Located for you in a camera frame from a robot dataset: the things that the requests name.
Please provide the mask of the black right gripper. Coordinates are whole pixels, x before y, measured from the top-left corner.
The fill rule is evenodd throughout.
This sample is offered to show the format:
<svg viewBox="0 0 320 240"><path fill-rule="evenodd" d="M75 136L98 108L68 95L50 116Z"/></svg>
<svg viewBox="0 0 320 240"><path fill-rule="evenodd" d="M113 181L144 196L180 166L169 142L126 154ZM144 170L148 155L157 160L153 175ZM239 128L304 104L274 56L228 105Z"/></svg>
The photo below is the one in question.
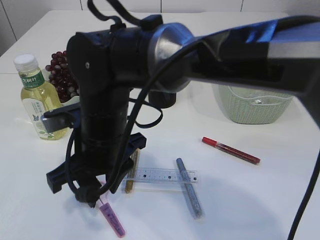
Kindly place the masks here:
<svg viewBox="0 0 320 240"><path fill-rule="evenodd" d="M147 138L139 132L130 136L119 174L115 183L109 189L111 193L114 194L117 191L122 180L133 169L134 160L131 158L131 155L137 149L141 150L145 148L146 143ZM69 170L72 180L76 181L79 185L75 193L76 200L80 203L87 203L90 208L94 208L99 198L95 192L100 188L100 182L96 178L90 177L109 176L112 172L112 165L104 159L97 161L85 160L78 154L74 154L70 160ZM48 172L46 179L49 188L54 194L61 191L62 185L67 183L65 164L62 163L54 170Z"/></svg>

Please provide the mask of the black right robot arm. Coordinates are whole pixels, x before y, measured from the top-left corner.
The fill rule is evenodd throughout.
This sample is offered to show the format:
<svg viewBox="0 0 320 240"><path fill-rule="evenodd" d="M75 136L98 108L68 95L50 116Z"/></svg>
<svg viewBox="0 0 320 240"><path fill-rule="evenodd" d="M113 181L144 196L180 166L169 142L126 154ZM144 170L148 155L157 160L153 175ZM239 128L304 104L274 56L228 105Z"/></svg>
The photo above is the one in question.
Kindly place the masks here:
<svg viewBox="0 0 320 240"><path fill-rule="evenodd" d="M77 32L66 46L79 103L46 112L54 132L73 130L65 163L47 173L53 193L69 184L76 199L94 207L116 192L133 167L130 155L146 145L132 134L149 92L176 93L190 80L295 95L320 121L320 19L291 16L195 37L180 23L147 17L142 26L112 25Z"/></svg>

